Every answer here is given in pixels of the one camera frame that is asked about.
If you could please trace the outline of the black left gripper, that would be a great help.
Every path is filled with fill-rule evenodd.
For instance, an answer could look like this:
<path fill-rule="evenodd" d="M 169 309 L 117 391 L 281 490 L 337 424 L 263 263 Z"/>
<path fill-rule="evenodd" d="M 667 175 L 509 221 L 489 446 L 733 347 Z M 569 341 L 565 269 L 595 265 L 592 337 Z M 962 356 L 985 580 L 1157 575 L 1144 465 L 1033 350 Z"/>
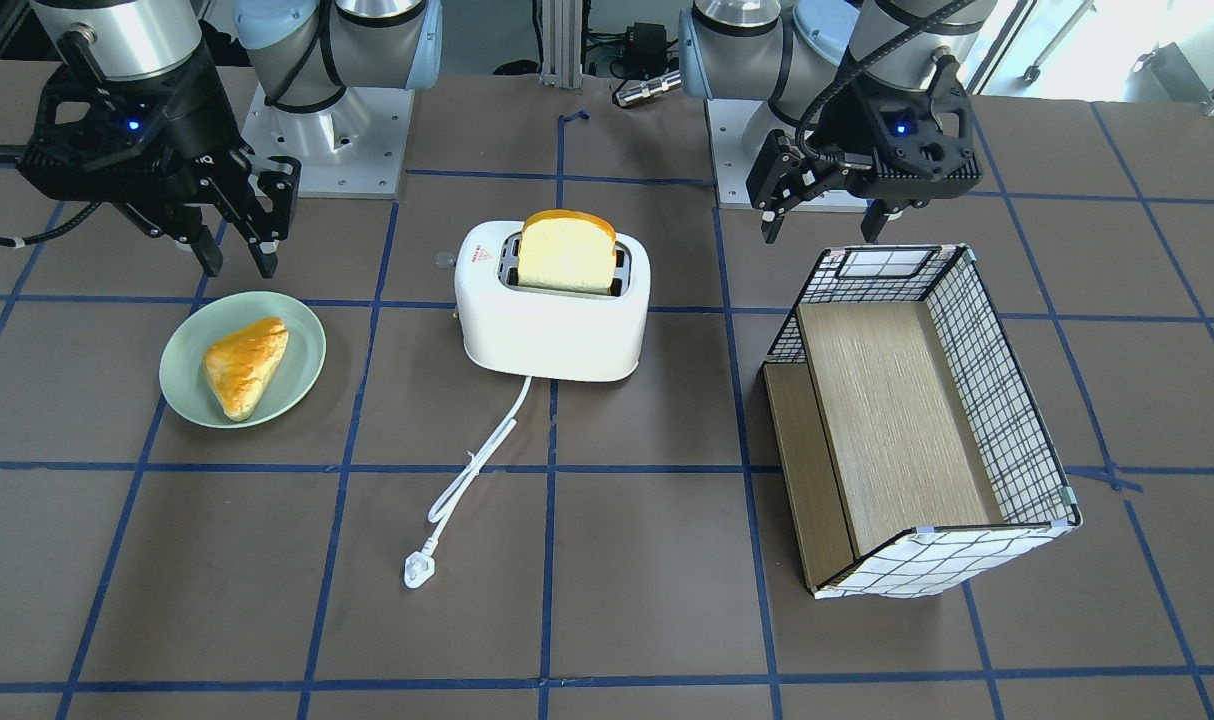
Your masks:
<path fill-rule="evenodd" d="M 773 129 L 747 177 L 772 245 L 787 211 L 828 191 L 870 200 L 860 233 L 877 243 L 892 211 L 955 199 L 982 178 L 971 97 L 959 59 L 934 56 L 926 87 L 894 87 L 868 70 L 853 76 L 796 127 Z"/>

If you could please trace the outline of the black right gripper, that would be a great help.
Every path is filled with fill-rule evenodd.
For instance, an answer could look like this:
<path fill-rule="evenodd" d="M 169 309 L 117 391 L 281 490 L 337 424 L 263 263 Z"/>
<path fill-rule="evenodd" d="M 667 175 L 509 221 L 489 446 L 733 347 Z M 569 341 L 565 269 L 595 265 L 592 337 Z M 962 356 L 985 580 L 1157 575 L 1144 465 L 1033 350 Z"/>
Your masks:
<path fill-rule="evenodd" d="M 86 61 L 51 74 L 17 168 L 50 199 L 107 202 L 149 234 L 187 243 L 205 277 L 225 256 L 202 206 L 245 237 L 261 278 L 278 268 L 297 197 L 300 161 L 260 158 L 243 140 L 208 55 L 142 79 L 95 76 Z"/>

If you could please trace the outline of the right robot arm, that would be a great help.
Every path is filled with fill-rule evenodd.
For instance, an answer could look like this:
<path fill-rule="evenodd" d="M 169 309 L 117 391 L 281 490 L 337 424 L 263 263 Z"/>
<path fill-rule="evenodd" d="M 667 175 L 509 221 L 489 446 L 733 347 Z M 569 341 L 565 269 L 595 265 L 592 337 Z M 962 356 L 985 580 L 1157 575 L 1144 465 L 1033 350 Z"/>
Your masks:
<path fill-rule="evenodd" d="M 8 159 L 49 199 L 110 205 L 142 233 L 172 238 L 209 277 L 223 256 L 203 208 L 273 277 L 306 172 L 397 181 L 399 138 L 378 97 L 432 87 L 441 70 L 438 1 L 237 1 L 261 90 L 259 118 L 238 123 L 191 4 L 32 8 L 59 67 Z"/>

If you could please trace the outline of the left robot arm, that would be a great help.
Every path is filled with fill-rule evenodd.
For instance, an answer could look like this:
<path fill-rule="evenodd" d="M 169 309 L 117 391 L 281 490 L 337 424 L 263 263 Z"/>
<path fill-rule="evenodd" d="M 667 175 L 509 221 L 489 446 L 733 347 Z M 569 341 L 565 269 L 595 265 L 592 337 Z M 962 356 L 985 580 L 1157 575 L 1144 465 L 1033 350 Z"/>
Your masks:
<path fill-rule="evenodd" d="M 699 100 L 758 101 L 747 172 L 764 242 L 785 214 L 843 191 L 866 202 L 863 240 L 889 220 L 978 185 L 960 67 L 991 1 L 694 1 L 679 69 Z"/>

